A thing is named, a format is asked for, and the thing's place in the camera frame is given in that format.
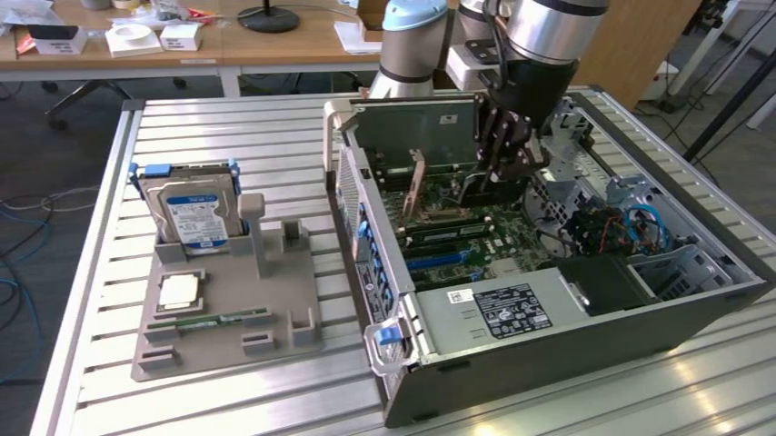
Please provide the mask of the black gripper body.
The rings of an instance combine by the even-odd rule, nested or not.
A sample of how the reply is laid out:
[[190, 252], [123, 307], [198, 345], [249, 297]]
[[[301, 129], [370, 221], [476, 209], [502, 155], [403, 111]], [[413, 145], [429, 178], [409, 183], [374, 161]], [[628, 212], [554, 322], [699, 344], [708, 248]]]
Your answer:
[[577, 61], [545, 64], [532, 59], [512, 60], [506, 62], [506, 74], [498, 71], [484, 71], [489, 100], [498, 109], [528, 117], [533, 126], [542, 126], [572, 82]]

